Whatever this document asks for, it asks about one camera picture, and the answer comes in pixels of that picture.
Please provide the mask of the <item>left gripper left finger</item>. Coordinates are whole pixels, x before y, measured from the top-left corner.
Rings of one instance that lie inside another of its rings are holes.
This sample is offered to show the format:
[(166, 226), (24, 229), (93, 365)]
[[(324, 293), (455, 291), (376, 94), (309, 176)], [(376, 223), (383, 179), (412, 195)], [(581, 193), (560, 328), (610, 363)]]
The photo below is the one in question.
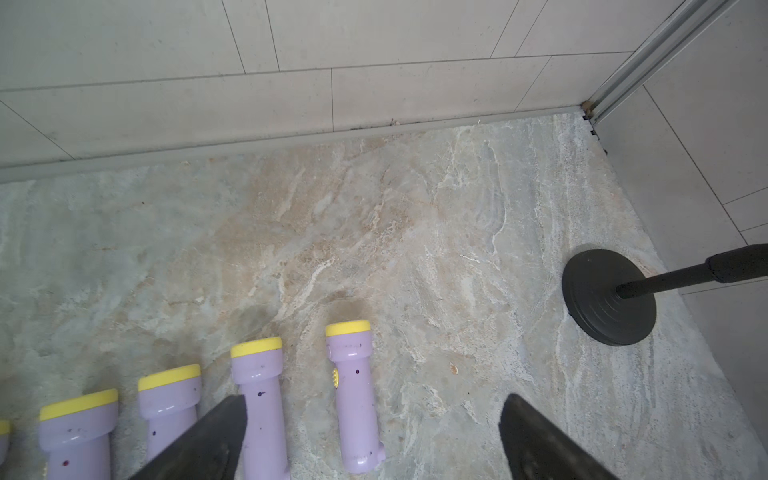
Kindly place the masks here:
[(232, 480), (246, 427), (245, 396), (227, 396), (132, 479)]

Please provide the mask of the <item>purple flashlight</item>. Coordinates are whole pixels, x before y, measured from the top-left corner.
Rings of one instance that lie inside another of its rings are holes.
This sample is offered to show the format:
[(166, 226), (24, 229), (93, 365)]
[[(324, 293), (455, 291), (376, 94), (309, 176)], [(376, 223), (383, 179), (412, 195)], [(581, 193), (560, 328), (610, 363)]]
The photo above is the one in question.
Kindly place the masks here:
[(2, 465), (8, 455), (10, 436), (11, 436), (11, 423), (9, 420), (0, 420), (0, 465)]
[(199, 364), (190, 364), (138, 381), (141, 417), (147, 422), (146, 460), (151, 462), (197, 421), (202, 379)]
[(288, 479), (285, 419), (279, 376), (284, 359), (279, 337), (231, 349), (232, 378), (244, 395), (247, 426), (241, 458), (246, 479)]
[(39, 414), (39, 444), (47, 479), (109, 479), (109, 435), (118, 420), (119, 393), (107, 389), (45, 405)]
[(367, 473), (381, 464), (385, 447), (379, 425), (370, 357), (373, 335), (370, 322), (354, 320), (326, 327), (326, 346), (334, 365), (333, 382), (344, 468)]

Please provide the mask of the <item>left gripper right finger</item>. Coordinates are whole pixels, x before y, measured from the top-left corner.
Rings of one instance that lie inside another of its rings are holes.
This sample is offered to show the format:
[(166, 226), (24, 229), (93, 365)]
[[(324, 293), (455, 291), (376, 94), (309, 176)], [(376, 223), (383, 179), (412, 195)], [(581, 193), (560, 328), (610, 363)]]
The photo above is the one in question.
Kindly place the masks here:
[(513, 479), (618, 479), (518, 394), (498, 426)]

